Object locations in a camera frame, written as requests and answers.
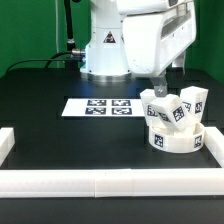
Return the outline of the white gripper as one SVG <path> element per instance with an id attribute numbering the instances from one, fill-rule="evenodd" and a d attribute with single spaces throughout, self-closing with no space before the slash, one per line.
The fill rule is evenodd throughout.
<path id="1" fill-rule="evenodd" d="M 167 81 L 160 74 L 171 63 L 173 69 L 185 71 L 184 51 L 196 39 L 195 7 L 128 16 L 123 22 L 123 38 L 130 71 L 137 77 L 153 77 L 155 96 L 165 97 Z"/>

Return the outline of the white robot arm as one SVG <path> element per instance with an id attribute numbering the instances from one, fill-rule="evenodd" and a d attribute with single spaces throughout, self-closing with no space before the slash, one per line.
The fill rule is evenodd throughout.
<path id="1" fill-rule="evenodd" d="M 84 77 L 99 82 L 148 78 L 155 95 L 165 96 L 166 69 L 182 68 L 196 39 L 194 0 L 90 0 L 90 5 Z"/>

